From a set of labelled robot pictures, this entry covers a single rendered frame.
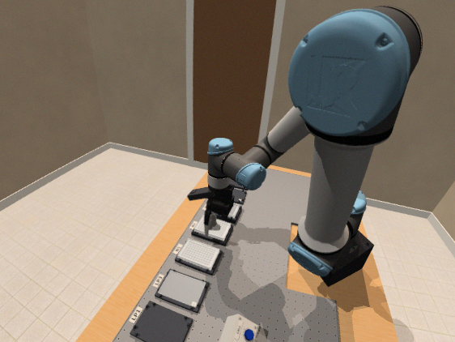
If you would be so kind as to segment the black l-shaped nest locator rail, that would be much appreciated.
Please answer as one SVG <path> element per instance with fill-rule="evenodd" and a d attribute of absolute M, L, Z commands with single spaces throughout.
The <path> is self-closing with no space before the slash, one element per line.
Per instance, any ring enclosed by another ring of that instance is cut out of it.
<path fill-rule="evenodd" d="M 209 241 L 209 242 L 214 242 L 214 243 L 219 244 L 219 245 L 221 245 L 221 246 L 226 246 L 226 244 L 227 244 L 227 242 L 228 242 L 228 238 L 230 237 L 232 230 L 233 230 L 233 225 L 231 225 L 231 228 L 229 229 L 229 231 L 228 231 L 228 233 L 227 233 L 227 236 L 226 236 L 226 238 L 225 238 L 224 241 L 215 239 L 215 238 L 213 238 L 213 237 L 208 237 L 208 238 L 206 238 L 205 235 L 200 234 L 200 233 L 197 233 L 197 232 L 194 232 L 194 229 L 193 229 L 193 231 L 191 232 L 191 235 L 193 235 L 193 236 L 195 236 L 195 237 L 200 237 L 201 239 L 207 240 L 207 241 Z"/>

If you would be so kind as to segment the clear plastic lid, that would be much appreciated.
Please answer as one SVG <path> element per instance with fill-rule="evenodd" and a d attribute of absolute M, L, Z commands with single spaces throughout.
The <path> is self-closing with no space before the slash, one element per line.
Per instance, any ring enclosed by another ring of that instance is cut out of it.
<path fill-rule="evenodd" d="M 158 294 L 196 308 L 205 285 L 206 282 L 170 270 Z"/>

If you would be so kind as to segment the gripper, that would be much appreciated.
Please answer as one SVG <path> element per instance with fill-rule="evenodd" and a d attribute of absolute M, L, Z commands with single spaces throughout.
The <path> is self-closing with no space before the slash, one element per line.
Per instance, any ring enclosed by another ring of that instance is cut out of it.
<path fill-rule="evenodd" d="M 215 197 L 208 198 L 206 203 L 206 212 L 204 215 L 204 232 L 206 238 L 208 237 L 209 230 L 220 230 L 221 228 L 216 222 L 216 214 L 211 214 L 211 212 L 217 213 L 219 216 L 221 215 L 221 217 L 228 218 L 234 204 L 235 196 L 232 195 L 234 189 L 233 184 L 229 184 L 229 186 L 223 189 L 215 189 L 209 185 L 208 188 L 215 192 Z"/>

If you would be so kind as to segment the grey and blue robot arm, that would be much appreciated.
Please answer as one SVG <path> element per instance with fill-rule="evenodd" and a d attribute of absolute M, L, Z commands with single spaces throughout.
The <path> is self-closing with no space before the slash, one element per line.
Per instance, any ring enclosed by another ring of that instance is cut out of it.
<path fill-rule="evenodd" d="M 291 59 L 294 106 L 270 133 L 244 155 L 230 139 L 209 142 L 209 186 L 223 189 L 231 178 L 256 190 L 273 162 L 308 134 L 315 137 L 307 213 L 287 249 L 317 276 L 358 249 L 367 204 L 360 187 L 374 146 L 392 134 L 422 53 L 419 24 L 397 8 L 344 11 L 318 24 Z"/>

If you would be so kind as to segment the beige operator button panel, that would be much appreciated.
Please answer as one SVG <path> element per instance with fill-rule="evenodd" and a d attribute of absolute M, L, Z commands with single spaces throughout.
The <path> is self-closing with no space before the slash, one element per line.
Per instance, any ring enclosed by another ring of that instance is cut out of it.
<path fill-rule="evenodd" d="M 219 342 L 256 342 L 258 327 L 240 314 L 228 316 Z"/>

